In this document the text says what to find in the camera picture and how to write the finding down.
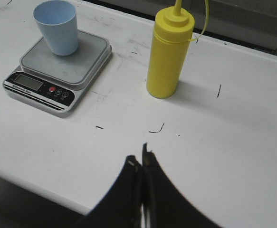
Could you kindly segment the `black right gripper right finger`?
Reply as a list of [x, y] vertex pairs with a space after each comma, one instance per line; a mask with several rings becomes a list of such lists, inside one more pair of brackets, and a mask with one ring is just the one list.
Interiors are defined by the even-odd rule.
[[178, 191], [153, 152], [142, 150], [143, 213], [146, 228], [218, 228]]

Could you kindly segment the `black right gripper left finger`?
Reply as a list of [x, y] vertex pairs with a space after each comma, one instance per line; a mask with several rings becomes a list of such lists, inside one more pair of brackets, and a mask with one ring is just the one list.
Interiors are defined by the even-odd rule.
[[142, 178], [142, 167], [135, 156], [127, 156], [110, 190], [75, 227], [140, 228]]

